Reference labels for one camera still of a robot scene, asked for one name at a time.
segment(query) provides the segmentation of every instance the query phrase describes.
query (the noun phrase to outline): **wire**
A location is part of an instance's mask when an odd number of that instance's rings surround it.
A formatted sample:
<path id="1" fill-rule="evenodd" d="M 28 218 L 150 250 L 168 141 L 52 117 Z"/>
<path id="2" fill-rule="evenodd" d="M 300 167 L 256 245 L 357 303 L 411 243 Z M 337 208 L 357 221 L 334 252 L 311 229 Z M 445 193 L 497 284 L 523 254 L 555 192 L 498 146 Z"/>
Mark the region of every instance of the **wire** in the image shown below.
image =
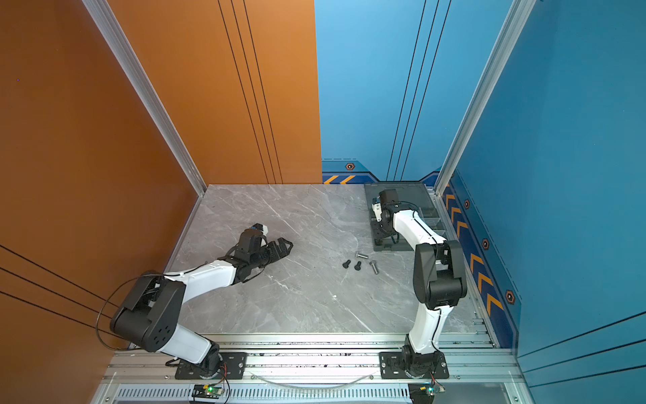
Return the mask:
<path id="1" fill-rule="evenodd" d="M 127 281 L 125 281 L 124 283 L 120 284 L 120 285 L 119 285 L 119 286 L 114 290 L 114 292 L 113 292 L 113 293 L 112 293 L 112 294 L 111 294 L 107 299 L 105 299 L 105 302 L 103 303 L 103 306 L 101 307 L 101 310 L 99 310 L 99 314 L 96 316 L 96 323 L 94 324 L 94 331 L 96 332 L 96 337 L 99 339 L 99 342 L 100 342 L 103 346 L 105 346 L 106 348 L 108 348 L 108 349 L 110 349 L 110 350 L 118 351 L 118 352 L 126 352 L 126 351 L 133 351 L 133 350 L 141 349 L 141 348 L 113 348 L 113 347 L 109 346 L 108 344 L 106 344 L 106 343 L 102 340 L 101 336 L 99 335 L 99 320 L 101 319 L 101 314 L 103 313 L 103 309 L 105 309 L 106 305 L 108 305 L 108 303 L 110 303 L 110 299 L 111 299 L 111 298 L 112 298 L 112 297 L 113 297 L 113 296 L 114 296 L 114 295 L 119 291 L 119 289 L 121 289 L 124 285 L 126 285 L 126 284 L 127 284 L 127 283 L 129 283 L 129 282 L 136 281 L 136 280 L 138 280 L 138 279 L 145 278 L 145 277 L 163 277 L 163 276 L 165 276 L 165 275 L 164 275 L 164 274 L 162 274 L 162 273 L 146 273 L 146 274 L 144 274 L 144 275 L 139 275 L 139 276 L 138 276 L 138 277 L 136 277 L 136 278 L 128 279 L 128 280 L 127 280 Z"/>

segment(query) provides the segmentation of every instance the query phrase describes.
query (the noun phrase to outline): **metal bolt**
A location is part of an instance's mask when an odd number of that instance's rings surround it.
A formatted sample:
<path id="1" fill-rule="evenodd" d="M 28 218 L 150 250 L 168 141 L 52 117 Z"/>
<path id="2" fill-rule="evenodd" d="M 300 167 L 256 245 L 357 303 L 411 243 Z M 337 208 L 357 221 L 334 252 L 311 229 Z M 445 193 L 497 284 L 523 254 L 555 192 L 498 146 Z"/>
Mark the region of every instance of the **metal bolt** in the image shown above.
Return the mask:
<path id="1" fill-rule="evenodd" d="M 368 264 L 372 267 L 372 270 L 375 272 L 375 275 L 379 275 L 379 270 L 377 269 L 377 261 L 372 260 Z"/>

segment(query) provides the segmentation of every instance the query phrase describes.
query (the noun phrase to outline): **aluminum frame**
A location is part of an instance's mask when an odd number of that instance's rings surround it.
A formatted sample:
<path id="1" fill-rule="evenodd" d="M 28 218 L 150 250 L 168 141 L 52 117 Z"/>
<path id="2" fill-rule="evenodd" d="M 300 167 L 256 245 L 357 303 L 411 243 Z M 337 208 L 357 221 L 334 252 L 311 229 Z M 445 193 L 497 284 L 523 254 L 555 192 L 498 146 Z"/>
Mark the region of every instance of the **aluminum frame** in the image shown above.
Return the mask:
<path id="1" fill-rule="evenodd" d="M 193 189 L 201 197 L 204 196 L 206 183 L 152 86 L 148 75 L 146 75 L 146 71 L 134 53 L 130 42 L 128 42 L 128 38 L 112 13 L 107 0 L 83 0 L 83 4 L 112 50 L 114 57 L 119 61 L 121 68 L 148 110 L 155 125 L 157 125 L 157 129 L 161 132 L 175 159 L 182 167 Z"/>
<path id="2" fill-rule="evenodd" d="M 451 147 L 446 155 L 442 169 L 435 181 L 435 194 L 441 196 L 446 188 L 449 179 L 453 175 L 453 170 L 462 157 L 462 153 L 474 132 L 475 126 L 480 120 L 480 115 L 484 111 L 486 103 L 494 91 L 495 84 L 503 72 L 509 55 L 512 54 L 516 41 L 523 31 L 523 27 L 529 18 L 536 0 L 514 0 L 507 13 L 503 27 L 495 41 L 494 48 L 489 55 L 489 59 L 484 66 L 480 81 L 475 88 L 471 102 L 466 109 L 464 118 L 460 123 L 460 128 L 451 143 Z"/>

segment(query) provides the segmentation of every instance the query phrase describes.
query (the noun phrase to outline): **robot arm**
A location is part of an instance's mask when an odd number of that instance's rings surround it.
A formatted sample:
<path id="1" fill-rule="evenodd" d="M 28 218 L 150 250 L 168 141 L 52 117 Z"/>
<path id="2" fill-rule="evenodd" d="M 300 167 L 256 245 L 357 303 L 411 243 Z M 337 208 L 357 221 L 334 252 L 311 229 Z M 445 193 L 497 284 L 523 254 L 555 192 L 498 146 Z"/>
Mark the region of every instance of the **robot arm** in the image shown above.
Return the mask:
<path id="1" fill-rule="evenodd" d="M 373 201 L 373 211 L 383 237 L 399 233 L 415 249 L 413 289 L 419 306 L 402 348 L 404 370 L 410 377 L 424 377 L 429 372 L 435 378 L 443 378 L 442 374 L 448 377 L 446 367 L 436 372 L 437 365 L 444 361 L 437 346 L 448 315 L 466 296 L 462 247 L 429 228 L 411 204 L 399 200 L 395 190 L 379 193 L 379 199 Z M 438 271 L 437 264 L 447 268 Z"/>
<path id="2" fill-rule="evenodd" d="M 182 304 L 217 288 L 246 282 L 251 270 L 287 257 L 293 244 L 279 238 L 267 243 L 267 228 L 255 224 L 240 235 L 227 255 L 188 271 L 148 272 L 132 287 L 112 317 L 110 329 L 148 352 L 163 352 L 192 364 L 209 378 L 222 357 L 215 342 L 178 324 Z"/>

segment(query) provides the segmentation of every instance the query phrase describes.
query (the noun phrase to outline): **blue wall panel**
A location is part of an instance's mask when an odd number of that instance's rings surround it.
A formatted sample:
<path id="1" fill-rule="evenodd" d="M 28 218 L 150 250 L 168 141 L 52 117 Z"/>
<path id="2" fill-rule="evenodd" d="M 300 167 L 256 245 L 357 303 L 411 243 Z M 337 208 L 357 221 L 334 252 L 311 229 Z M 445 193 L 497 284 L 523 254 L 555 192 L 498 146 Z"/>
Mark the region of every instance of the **blue wall panel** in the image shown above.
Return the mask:
<path id="1" fill-rule="evenodd" d="M 529 354 L 644 310 L 645 18 L 643 1 L 537 1 L 458 166 L 522 299 L 523 370 L 644 338 L 635 319 Z M 642 345 L 539 379 L 646 363 Z M 532 392 L 539 404 L 602 402 L 569 390 L 616 389 L 600 377 Z"/>
<path id="2" fill-rule="evenodd" d="M 511 2 L 452 1 L 405 180 L 419 180 L 444 162 Z M 397 170 L 400 179 L 448 5 L 427 1 L 420 28 L 422 0 L 315 1 L 323 159 L 358 160 L 386 180 L 403 111 L 388 177 Z"/>

